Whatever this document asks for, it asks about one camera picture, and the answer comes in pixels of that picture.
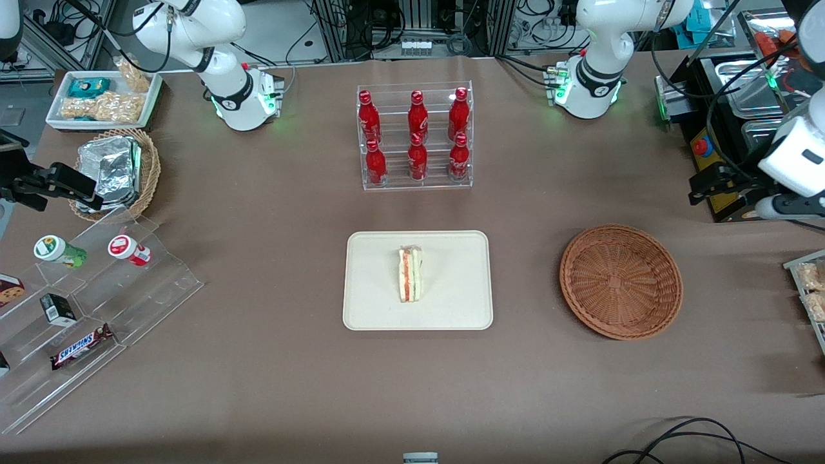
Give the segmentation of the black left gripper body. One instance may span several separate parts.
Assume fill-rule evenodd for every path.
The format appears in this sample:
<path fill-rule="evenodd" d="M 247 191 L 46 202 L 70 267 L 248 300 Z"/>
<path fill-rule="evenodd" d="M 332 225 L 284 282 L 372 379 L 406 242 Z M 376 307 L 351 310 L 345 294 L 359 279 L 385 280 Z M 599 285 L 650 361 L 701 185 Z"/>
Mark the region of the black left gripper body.
<path fill-rule="evenodd" d="M 735 168 L 732 165 L 713 165 L 712 173 L 718 181 L 712 188 L 712 196 L 735 194 L 741 196 L 746 191 L 775 187 L 775 180 L 757 171 Z"/>

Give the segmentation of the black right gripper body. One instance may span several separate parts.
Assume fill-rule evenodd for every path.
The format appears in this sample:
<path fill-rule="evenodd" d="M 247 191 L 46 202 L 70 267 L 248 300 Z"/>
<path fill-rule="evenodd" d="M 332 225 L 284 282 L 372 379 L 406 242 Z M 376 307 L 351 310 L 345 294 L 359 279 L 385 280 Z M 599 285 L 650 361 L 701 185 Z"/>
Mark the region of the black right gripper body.
<path fill-rule="evenodd" d="M 3 193 L 47 193 L 52 191 L 50 169 L 24 169 L 22 171 L 2 171 L 1 189 Z"/>

